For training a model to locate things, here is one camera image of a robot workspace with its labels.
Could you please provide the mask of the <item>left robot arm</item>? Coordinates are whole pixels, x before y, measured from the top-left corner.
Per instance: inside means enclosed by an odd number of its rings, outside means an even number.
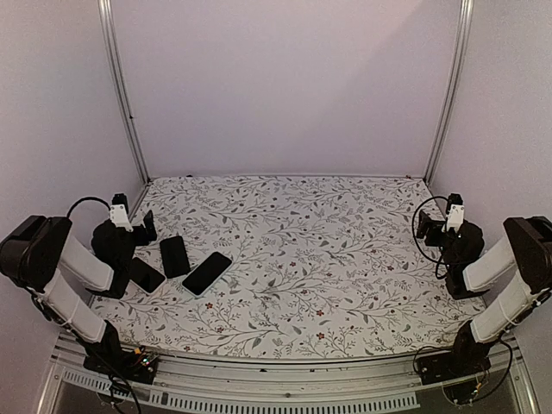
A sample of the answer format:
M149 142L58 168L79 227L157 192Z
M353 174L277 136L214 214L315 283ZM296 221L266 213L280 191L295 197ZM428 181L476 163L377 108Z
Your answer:
M108 373L119 374L129 362L118 332L91 309L81 292L122 298L140 237L130 224L106 220L94 229L87 248L74 234L69 217L29 216L1 242L1 273L72 330Z

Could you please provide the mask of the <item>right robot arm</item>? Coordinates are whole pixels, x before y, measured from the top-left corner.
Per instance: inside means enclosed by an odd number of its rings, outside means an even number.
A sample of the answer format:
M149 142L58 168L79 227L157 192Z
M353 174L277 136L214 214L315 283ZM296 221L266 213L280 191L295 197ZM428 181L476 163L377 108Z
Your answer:
M551 221L544 216L509 217L503 222L505 234L484 251L481 228L464 219L459 204L448 208L443 221L422 210L414 217L414 240L439 249L436 266L445 267L445 286L454 299L482 296L511 275L491 304L459 328L445 364L452 375L463 376L486 358L506 329L551 297Z

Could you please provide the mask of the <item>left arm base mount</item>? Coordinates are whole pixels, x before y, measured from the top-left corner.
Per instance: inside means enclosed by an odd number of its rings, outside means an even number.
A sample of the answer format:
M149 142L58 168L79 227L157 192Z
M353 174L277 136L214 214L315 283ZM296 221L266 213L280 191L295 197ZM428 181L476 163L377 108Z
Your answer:
M88 351L84 368L106 375L116 373L128 381L152 385L157 373L158 357L146 352L126 351L100 352Z

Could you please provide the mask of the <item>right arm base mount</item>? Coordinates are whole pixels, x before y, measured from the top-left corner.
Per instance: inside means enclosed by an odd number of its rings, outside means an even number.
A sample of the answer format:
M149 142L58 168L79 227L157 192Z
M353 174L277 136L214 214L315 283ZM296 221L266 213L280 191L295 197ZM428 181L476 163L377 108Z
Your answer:
M488 357L478 361L458 361L450 351L416 354L413 359L413 369L423 385L455 381L442 389L444 396L454 405L469 405L479 397L490 368Z

